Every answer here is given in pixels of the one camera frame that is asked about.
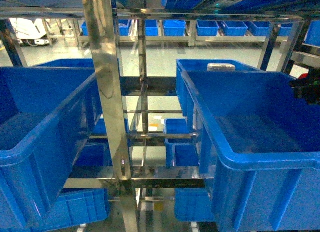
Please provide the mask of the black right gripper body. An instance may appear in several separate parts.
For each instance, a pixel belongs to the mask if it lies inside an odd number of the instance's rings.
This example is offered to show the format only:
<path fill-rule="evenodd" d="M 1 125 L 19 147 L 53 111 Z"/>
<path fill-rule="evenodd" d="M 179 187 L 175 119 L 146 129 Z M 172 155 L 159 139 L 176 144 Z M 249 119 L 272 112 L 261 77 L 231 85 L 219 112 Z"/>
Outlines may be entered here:
<path fill-rule="evenodd" d="M 309 69 L 307 74 L 302 74 L 298 79 L 290 81 L 293 95 L 298 99 L 305 99 L 307 104 L 320 104 L 320 70 Z"/>

